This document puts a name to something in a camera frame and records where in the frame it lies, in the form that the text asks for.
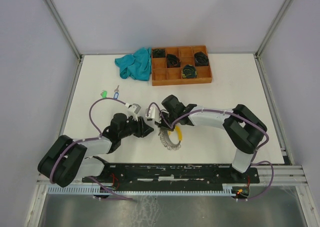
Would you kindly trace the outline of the blue tag key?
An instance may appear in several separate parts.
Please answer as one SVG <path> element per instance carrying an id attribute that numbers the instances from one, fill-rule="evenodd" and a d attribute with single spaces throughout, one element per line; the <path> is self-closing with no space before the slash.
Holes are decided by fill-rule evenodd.
<path id="1" fill-rule="evenodd" d="M 113 95 L 113 98 L 115 99 L 115 100 L 117 100 L 118 99 L 118 97 L 119 97 L 119 85 L 117 86 L 117 88 L 114 90 L 114 95 Z"/>

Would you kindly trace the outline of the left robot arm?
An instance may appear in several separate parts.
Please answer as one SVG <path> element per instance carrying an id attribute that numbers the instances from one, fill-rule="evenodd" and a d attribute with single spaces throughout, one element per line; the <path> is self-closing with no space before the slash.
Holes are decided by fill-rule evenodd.
<path id="1" fill-rule="evenodd" d="M 67 135 L 59 136 L 40 160 L 37 170 L 52 184 L 62 188 L 74 179 L 87 176 L 106 182 L 111 176 L 111 170 L 96 156 L 115 152 L 124 138 L 144 138 L 153 131 L 154 128 L 141 116 L 135 119 L 124 113 L 116 113 L 110 125 L 103 130 L 102 136 L 79 140 L 73 140 Z"/>

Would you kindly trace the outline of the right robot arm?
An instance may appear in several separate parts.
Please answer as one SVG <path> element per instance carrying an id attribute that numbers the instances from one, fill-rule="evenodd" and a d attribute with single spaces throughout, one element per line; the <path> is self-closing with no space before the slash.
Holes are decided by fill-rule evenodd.
<path id="1" fill-rule="evenodd" d="M 176 125 L 206 126 L 225 130 L 236 147 L 229 176 L 236 183 L 248 176 L 248 168 L 258 149 L 269 141 L 267 126 L 245 105 L 232 109 L 207 108 L 194 103 L 184 105 L 171 94 L 162 102 L 164 110 L 147 109 L 160 129 L 172 131 Z"/>

